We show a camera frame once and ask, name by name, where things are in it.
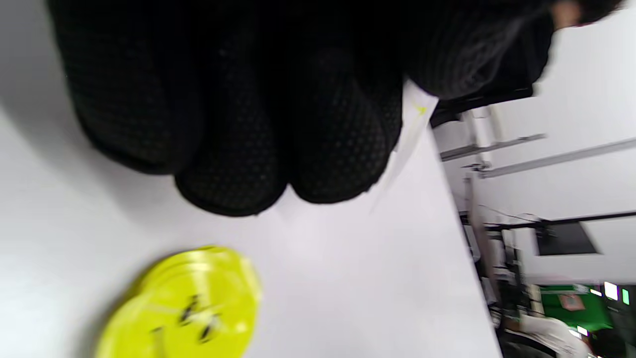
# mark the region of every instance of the white surface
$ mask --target white surface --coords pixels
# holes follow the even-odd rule
[[[265,300],[246,357],[499,356],[429,134],[373,214],[289,191],[257,218],[182,200],[90,149],[41,1],[0,3],[0,357],[90,357],[103,314],[158,258],[250,257]]]
[[[636,137],[635,32],[630,1],[603,22],[558,34],[537,97],[497,106],[504,138],[542,132],[549,138],[493,152],[495,168]],[[635,157],[636,150],[627,150],[488,179],[481,197],[513,215],[545,218],[636,210]],[[458,187],[460,175],[449,175]],[[525,273],[537,283],[634,282],[636,218],[586,229],[603,255],[538,257],[529,231],[520,231]]]

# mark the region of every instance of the light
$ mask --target light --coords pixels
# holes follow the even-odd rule
[[[577,331],[573,331],[572,329],[570,330],[570,333],[572,333],[573,336],[575,336],[578,339],[581,339],[581,333],[578,333]]]
[[[605,296],[618,301],[618,287],[613,283],[605,282]]]

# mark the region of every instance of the person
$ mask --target person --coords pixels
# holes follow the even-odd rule
[[[521,315],[520,320],[506,320],[506,328],[529,335],[557,353],[557,358],[626,357],[625,342],[615,329],[601,329],[578,338],[570,327],[558,319]]]
[[[490,83],[506,52],[532,22],[551,17],[555,31],[589,25],[623,0],[405,2],[399,24],[404,70],[426,92],[448,100]],[[422,13],[435,20],[421,21]]]
[[[466,96],[442,100],[431,117],[433,128],[473,108],[534,95],[550,59],[553,35],[562,29],[593,24],[621,5],[621,0],[558,1],[526,24],[506,50],[493,80]]]

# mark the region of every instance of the wall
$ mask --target wall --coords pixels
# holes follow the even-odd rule
[[[496,106],[506,140],[549,138],[500,150],[495,167],[636,137],[636,8],[556,37],[539,96]],[[636,210],[636,150],[485,180],[490,205],[545,218]],[[538,281],[636,282],[636,219],[588,224],[603,256],[536,257],[528,234],[527,273]]]

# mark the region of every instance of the cable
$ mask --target cable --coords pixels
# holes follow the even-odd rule
[[[459,197],[460,199],[468,201],[468,199],[465,196],[459,195],[458,193],[456,193],[456,192],[454,192],[452,190],[450,192],[451,192],[451,194],[453,194],[453,196]],[[493,209],[493,208],[491,208],[491,207],[489,207],[487,205],[484,205],[484,204],[479,204],[479,206],[482,207],[482,208],[486,208],[486,209],[488,209],[490,211],[494,211],[494,212],[496,212],[498,214],[504,215],[504,216],[509,217],[509,218],[515,218],[515,219],[523,220],[523,221],[527,221],[527,222],[537,222],[537,223],[541,222],[540,220],[531,220],[529,218],[522,218],[522,217],[519,217],[519,216],[516,216],[516,215],[510,215],[510,214],[504,213],[503,211],[499,211],[497,209]],[[538,216],[534,215],[533,213],[521,213],[519,215],[531,215],[533,217],[537,217],[538,218]],[[500,225],[500,224],[493,224],[491,222],[485,222],[484,224],[486,224],[486,225]]]
[[[504,215],[504,216],[509,217],[509,218],[515,218],[515,219],[518,219],[518,220],[523,220],[523,221],[528,221],[528,222],[540,222],[540,221],[538,221],[538,220],[531,220],[531,219],[529,219],[529,218],[522,218],[522,217],[518,217],[518,216],[516,216],[516,215],[506,214],[506,213],[504,213],[503,211],[499,211],[499,210],[497,210],[497,209],[493,209],[493,208],[491,208],[491,207],[489,207],[489,206],[487,206],[487,205],[484,205],[484,204],[479,204],[479,206],[480,206],[480,207],[482,207],[482,208],[486,208],[486,209],[488,209],[488,210],[490,210],[490,211],[494,211],[494,212],[496,212],[496,213],[498,213],[498,214]],[[522,213],[522,214],[520,214],[520,215],[532,215],[532,216],[536,216],[536,215],[534,215],[534,214],[530,214],[530,213]]]

